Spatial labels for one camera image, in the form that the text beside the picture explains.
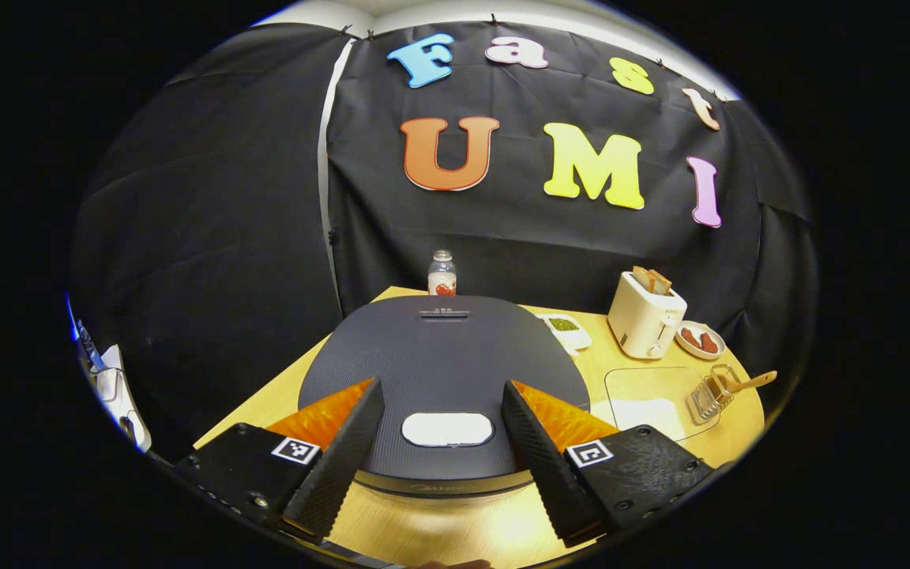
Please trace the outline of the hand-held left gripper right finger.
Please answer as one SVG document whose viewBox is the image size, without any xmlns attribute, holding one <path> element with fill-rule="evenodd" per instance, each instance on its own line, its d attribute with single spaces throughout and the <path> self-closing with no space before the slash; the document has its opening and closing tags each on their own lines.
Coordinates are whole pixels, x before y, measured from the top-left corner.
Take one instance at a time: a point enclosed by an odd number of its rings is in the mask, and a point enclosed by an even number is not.
<svg viewBox="0 0 910 569">
<path fill-rule="evenodd" d="M 503 387 L 503 425 L 530 471 L 554 533 L 570 548 L 631 537 L 708 484 L 715 469 L 647 424 L 588 436 L 560 450 L 527 402 L 526 386 Z"/>
</svg>

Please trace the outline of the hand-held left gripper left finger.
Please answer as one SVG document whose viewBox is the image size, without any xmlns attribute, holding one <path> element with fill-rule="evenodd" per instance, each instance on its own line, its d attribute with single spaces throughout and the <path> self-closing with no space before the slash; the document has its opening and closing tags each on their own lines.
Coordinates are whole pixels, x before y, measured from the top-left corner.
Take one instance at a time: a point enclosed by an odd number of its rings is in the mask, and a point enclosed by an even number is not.
<svg viewBox="0 0 910 569">
<path fill-rule="evenodd" d="M 384 415 L 377 378 L 333 395 L 346 410 L 331 443 L 293 429 L 288 435 L 236 424 L 191 451 L 175 472 L 210 499 L 265 529 L 321 544 L 370 453 Z"/>
</svg>

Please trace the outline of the clear rice container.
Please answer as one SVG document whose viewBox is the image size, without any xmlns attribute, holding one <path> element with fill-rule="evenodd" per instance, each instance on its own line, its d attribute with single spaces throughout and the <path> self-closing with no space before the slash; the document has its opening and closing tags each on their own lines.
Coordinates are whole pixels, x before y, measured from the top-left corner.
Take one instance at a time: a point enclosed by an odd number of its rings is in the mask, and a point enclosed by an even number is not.
<svg viewBox="0 0 910 569">
<path fill-rule="evenodd" d="M 715 428 L 721 415 L 703 419 L 694 409 L 692 393 L 701 374 L 690 367 L 617 368 L 604 375 L 591 412 L 620 430 L 648 425 L 673 442 L 682 442 Z"/>
</svg>

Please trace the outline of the dark grey rice cooker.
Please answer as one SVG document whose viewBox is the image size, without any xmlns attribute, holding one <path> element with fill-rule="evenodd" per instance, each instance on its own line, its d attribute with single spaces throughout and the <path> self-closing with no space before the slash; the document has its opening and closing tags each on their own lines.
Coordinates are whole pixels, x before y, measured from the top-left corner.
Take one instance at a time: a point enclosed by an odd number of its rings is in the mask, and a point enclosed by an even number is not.
<svg viewBox="0 0 910 569">
<path fill-rule="evenodd" d="M 502 424 L 510 379 L 591 408 L 584 377 L 545 321 L 489 296 L 368 303 L 326 339 L 299 404 L 368 378 L 382 383 L 384 414 L 356 481 L 394 495 L 447 499 L 528 485 Z"/>
</svg>

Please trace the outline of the metal wire chopstick holder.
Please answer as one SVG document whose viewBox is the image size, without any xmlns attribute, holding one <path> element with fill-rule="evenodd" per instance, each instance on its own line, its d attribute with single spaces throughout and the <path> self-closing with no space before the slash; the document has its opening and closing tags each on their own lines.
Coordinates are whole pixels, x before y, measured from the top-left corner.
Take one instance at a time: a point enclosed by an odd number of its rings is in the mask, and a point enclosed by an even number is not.
<svg viewBox="0 0 910 569">
<path fill-rule="evenodd" d="M 707 424 L 719 415 L 735 398 L 737 386 L 735 371 L 729 364 L 713 365 L 686 398 L 693 424 Z"/>
</svg>

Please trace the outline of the wooden spoon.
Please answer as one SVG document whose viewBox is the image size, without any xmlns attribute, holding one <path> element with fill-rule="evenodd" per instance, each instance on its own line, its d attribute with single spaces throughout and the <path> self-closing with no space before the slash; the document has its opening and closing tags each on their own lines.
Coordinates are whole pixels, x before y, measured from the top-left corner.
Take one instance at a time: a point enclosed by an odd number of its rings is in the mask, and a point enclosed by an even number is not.
<svg viewBox="0 0 910 569">
<path fill-rule="evenodd" d="M 769 384 L 777 378 L 777 375 L 779 375 L 779 372 L 777 370 L 772 370 L 765 372 L 765 374 L 758 375 L 758 377 L 747 379 L 740 377 L 736 371 L 732 370 L 730 367 L 726 367 L 726 365 L 722 365 L 722 367 L 713 367 L 711 372 L 711 377 L 715 379 L 715 382 L 720 389 L 719 398 L 721 400 L 728 400 L 741 391 L 755 389 L 759 386 Z"/>
</svg>

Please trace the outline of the white divided dish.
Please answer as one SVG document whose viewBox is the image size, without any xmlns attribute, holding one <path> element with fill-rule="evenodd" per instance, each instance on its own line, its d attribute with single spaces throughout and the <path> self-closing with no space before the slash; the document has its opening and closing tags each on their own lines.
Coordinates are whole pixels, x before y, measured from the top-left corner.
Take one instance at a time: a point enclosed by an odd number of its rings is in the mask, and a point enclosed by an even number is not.
<svg viewBox="0 0 910 569">
<path fill-rule="evenodd" d="M 568 352 L 581 352 L 592 346 L 589 332 L 567 314 L 536 315 Z"/>
</svg>

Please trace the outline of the white toaster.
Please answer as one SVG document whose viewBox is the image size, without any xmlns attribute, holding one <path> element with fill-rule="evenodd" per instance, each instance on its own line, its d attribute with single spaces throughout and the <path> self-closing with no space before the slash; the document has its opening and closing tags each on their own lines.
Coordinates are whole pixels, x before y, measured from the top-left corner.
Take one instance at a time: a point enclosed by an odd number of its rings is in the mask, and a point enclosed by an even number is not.
<svg viewBox="0 0 910 569">
<path fill-rule="evenodd" d="M 632 270 L 621 273 L 607 321 L 626 356 L 660 360 L 668 352 L 687 302 L 672 287 L 668 296 L 650 294 L 636 284 Z"/>
</svg>

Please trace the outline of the white round plate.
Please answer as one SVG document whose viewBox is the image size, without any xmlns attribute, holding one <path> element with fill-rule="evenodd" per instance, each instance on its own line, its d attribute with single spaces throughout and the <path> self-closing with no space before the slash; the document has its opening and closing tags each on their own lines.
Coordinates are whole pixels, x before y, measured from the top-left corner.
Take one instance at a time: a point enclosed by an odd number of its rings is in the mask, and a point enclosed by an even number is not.
<svg viewBox="0 0 910 569">
<path fill-rule="evenodd" d="M 695 349 L 692 345 L 689 345 L 689 343 L 687 343 L 685 339 L 682 338 L 682 336 L 680 336 L 680 330 L 682 330 L 682 328 L 689 328 L 690 331 L 692 331 L 694 335 L 697 335 L 698 337 L 700 337 L 701 333 L 709 333 L 712 336 L 713 340 L 718 343 L 720 347 L 719 352 L 712 354 L 703 352 L 701 349 Z M 724 339 L 721 337 L 721 335 L 719 335 L 719 333 L 704 323 L 694 322 L 690 320 L 683 320 L 679 322 L 678 331 L 676 331 L 675 335 L 675 342 L 678 343 L 678 345 L 682 347 L 685 352 L 689 353 L 693 357 L 697 357 L 697 359 L 700 360 L 718 360 L 719 357 L 722 356 L 722 354 L 726 353 L 728 350 Z"/>
</svg>

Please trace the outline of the small clear bottle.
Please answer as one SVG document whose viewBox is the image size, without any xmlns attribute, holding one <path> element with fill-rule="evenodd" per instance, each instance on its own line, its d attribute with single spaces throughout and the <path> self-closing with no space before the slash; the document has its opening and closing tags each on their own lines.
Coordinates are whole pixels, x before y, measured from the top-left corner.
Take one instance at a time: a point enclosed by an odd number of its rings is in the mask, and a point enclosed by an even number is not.
<svg viewBox="0 0 910 569">
<path fill-rule="evenodd" d="M 450 250 L 436 250 L 427 270 L 427 294 L 431 296 L 457 295 L 457 273 Z"/>
</svg>

